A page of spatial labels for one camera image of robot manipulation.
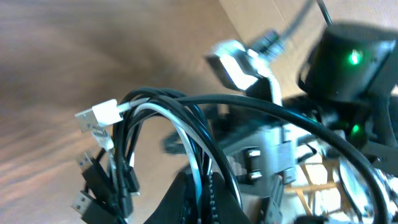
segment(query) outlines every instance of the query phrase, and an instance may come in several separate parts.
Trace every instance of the usb plug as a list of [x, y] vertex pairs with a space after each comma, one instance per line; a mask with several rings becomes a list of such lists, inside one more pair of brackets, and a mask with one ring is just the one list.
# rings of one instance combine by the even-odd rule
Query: usb plug
[[111, 179], [106, 175], [101, 164], [89, 152], [80, 154], [77, 163], [82, 171], [82, 176], [86, 180], [87, 186], [91, 189], [97, 200], [112, 205], [116, 202], [116, 190]]
[[75, 201], [72, 203], [72, 208], [80, 215], [81, 219], [87, 224], [117, 224], [118, 218], [116, 215], [109, 212], [101, 203], [97, 203], [93, 197], [84, 191], [81, 191]]

